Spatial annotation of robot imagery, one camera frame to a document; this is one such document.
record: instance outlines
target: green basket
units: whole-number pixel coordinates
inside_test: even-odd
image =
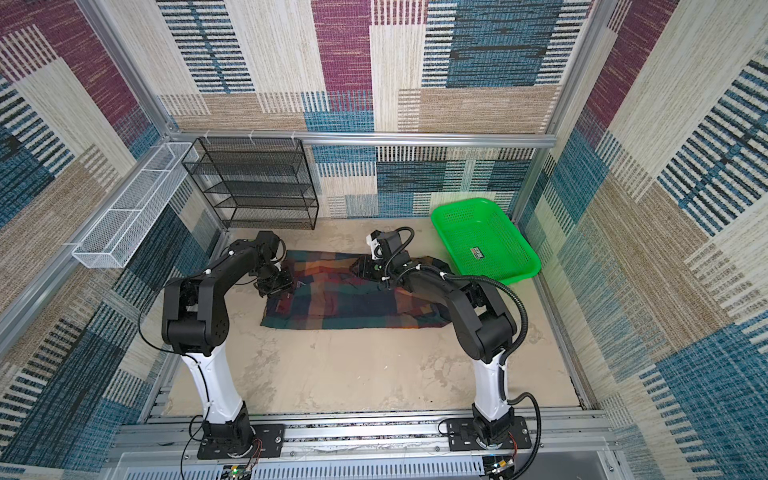
[[[437,207],[432,224],[461,275],[486,275],[509,285],[541,270],[536,252],[490,200],[470,198]]]

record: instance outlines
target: black wire mesh shelf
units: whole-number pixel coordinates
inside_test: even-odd
[[[301,141],[198,138],[184,162],[227,228],[314,230],[317,192]]]

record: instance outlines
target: white mesh basket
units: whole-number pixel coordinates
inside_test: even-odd
[[[181,163],[196,161],[191,143],[163,145],[125,191],[85,234],[72,255],[87,268],[125,268],[149,229],[187,176]]]

